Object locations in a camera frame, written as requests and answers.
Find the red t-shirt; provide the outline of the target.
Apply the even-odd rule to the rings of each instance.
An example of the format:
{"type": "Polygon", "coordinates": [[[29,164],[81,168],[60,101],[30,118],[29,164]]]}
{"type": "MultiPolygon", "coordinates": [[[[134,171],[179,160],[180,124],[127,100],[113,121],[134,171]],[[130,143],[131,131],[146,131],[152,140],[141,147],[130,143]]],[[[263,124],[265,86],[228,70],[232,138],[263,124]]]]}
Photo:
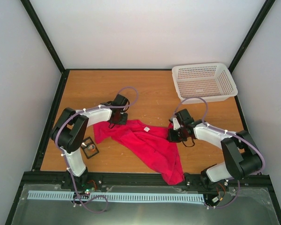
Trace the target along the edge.
{"type": "Polygon", "coordinates": [[[128,120],[125,125],[109,127],[109,122],[93,125],[96,143],[110,137],[133,152],[147,167],[160,173],[169,185],[184,180],[177,144],[167,140],[168,127],[146,125],[140,120],[128,120]]]}

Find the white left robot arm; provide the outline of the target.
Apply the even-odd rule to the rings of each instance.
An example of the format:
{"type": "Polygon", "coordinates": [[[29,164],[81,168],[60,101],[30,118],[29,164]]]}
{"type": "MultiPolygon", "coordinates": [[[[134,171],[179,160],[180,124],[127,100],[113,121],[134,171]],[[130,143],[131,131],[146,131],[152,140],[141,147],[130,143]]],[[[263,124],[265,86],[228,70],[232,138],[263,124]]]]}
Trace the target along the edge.
{"type": "Polygon", "coordinates": [[[67,170],[73,175],[71,182],[77,188],[84,188],[88,183],[88,170],[81,155],[86,129],[100,122],[108,122],[112,127],[125,125],[129,104],[126,97],[117,94],[114,100],[93,108],[74,110],[68,107],[62,111],[50,138],[61,150],[67,170]]]}

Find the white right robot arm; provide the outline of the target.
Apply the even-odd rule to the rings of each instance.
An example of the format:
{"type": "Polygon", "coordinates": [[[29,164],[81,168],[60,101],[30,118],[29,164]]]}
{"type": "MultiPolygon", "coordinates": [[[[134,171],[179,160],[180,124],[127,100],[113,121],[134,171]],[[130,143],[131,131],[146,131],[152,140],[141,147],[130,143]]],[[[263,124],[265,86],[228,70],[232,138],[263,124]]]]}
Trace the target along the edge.
{"type": "Polygon", "coordinates": [[[222,150],[224,162],[212,165],[201,172],[200,180],[208,189],[215,183],[230,179],[241,180],[248,175],[259,173],[265,161],[249,132],[232,132],[212,126],[204,120],[194,120],[188,110],[174,113],[169,119],[172,128],[167,140],[171,143],[185,143],[192,140],[205,141],[222,150]]]}

